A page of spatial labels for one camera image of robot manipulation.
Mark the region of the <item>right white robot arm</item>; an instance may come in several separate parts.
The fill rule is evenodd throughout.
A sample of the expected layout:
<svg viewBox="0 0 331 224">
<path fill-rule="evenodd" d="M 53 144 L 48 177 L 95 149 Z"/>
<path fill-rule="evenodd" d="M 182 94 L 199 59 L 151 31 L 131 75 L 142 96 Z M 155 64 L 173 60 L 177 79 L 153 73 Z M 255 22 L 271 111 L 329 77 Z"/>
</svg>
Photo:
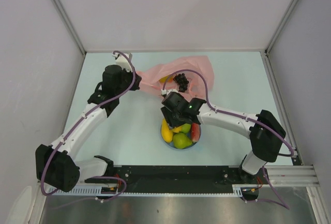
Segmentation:
<svg viewBox="0 0 331 224">
<path fill-rule="evenodd" d="M 239 169 L 239 179 L 251 183 L 258 171 L 280 155 L 286 132 L 273 114 L 262 110 L 259 114 L 245 114 L 211 105 L 200 98 L 187 101 L 177 92 L 168 93 L 162 100 L 161 112 L 170 125 L 211 125 L 238 133 L 250 140 L 251 151 Z"/>
</svg>

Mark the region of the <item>yellow fake mango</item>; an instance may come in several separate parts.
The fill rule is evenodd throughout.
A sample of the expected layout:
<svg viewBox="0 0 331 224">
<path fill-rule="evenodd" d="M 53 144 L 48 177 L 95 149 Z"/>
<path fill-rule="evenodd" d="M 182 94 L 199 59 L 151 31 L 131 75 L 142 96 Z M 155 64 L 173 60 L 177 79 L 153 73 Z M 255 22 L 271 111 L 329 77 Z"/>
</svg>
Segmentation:
<svg viewBox="0 0 331 224">
<path fill-rule="evenodd" d="M 173 140 L 173 131 L 170 129 L 166 119 L 162 120 L 161 124 L 161 136 L 166 143 L 170 143 Z"/>
</svg>

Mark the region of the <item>yellow fake lemon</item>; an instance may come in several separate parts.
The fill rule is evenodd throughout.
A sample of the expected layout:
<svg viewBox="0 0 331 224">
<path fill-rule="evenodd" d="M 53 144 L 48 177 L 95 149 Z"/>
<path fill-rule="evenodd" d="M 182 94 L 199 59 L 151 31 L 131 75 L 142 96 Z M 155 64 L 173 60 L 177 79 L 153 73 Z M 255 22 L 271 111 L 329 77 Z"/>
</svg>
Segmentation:
<svg viewBox="0 0 331 224">
<path fill-rule="evenodd" d="M 159 82 L 160 82 L 160 83 L 166 83 L 166 82 L 168 82 L 169 80 L 170 80 L 170 77 L 169 77 L 169 76 L 165 76 L 165 77 L 161 78 L 161 79 L 159 80 Z"/>
</svg>

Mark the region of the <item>red fake watermelon slice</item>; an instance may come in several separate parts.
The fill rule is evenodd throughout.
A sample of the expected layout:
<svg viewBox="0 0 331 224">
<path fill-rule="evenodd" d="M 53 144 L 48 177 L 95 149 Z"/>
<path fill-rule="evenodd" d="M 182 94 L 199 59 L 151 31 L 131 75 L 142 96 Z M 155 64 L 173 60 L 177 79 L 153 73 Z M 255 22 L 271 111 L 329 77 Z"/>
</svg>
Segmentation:
<svg viewBox="0 0 331 224">
<path fill-rule="evenodd" d="M 201 130 L 200 125 L 193 123 L 190 129 L 190 138 L 193 143 L 197 143 L 200 139 Z"/>
</svg>

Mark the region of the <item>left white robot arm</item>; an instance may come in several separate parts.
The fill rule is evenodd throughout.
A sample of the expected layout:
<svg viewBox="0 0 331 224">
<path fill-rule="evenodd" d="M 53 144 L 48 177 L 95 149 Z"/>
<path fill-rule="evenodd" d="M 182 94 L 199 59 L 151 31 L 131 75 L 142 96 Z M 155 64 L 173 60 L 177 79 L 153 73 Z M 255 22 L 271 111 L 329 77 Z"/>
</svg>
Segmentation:
<svg viewBox="0 0 331 224">
<path fill-rule="evenodd" d="M 119 105 L 120 97 L 129 90 L 139 89 L 141 77 L 129 63 L 107 66 L 87 101 L 84 111 L 76 122 L 50 145 L 36 149 L 36 172 L 41 182 L 41 192 L 48 196 L 45 186 L 69 192 L 77 182 L 115 179 L 113 161 L 101 155 L 76 162 L 78 151 L 94 132 Z"/>
</svg>

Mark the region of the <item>green fake fruit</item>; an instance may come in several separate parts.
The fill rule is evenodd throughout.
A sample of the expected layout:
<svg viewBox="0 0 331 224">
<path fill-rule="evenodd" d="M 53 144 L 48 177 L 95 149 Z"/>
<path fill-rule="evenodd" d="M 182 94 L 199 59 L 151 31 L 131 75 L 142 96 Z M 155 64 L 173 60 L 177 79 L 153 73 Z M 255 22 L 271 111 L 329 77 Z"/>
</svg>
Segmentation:
<svg viewBox="0 0 331 224">
<path fill-rule="evenodd" d="M 191 129 L 191 124 L 183 124 L 181 128 L 181 132 L 189 133 Z"/>
</svg>

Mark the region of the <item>green fake pear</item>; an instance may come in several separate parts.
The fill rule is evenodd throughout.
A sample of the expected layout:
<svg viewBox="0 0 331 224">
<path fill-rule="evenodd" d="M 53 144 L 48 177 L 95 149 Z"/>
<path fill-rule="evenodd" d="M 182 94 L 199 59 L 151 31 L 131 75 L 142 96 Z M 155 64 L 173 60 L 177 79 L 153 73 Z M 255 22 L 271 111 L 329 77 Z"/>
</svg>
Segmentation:
<svg viewBox="0 0 331 224">
<path fill-rule="evenodd" d="M 177 149 L 185 149 L 193 144 L 191 139 L 182 132 L 179 132 L 173 136 L 173 144 Z"/>
</svg>

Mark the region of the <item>pink plastic bag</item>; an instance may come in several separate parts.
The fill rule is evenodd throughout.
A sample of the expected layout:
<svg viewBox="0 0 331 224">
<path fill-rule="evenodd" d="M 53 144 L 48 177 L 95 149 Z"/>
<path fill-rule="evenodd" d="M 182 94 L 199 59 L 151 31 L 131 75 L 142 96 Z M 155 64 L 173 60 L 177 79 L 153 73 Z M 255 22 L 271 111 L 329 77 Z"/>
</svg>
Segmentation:
<svg viewBox="0 0 331 224">
<path fill-rule="evenodd" d="M 208 89 L 212 89 L 214 85 L 214 71 L 207 56 L 184 56 L 169 63 L 158 64 L 146 71 L 138 71 L 137 74 L 142 77 L 140 90 L 159 98 L 164 84 L 167 91 L 178 90 L 178 85 L 173 80 L 174 76 L 166 83 L 159 82 L 161 78 L 178 70 L 181 70 L 189 81 L 188 89 L 181 95 L 188 101 L 194 97 L 205 99 L 204 82 Z"/>
</svg>

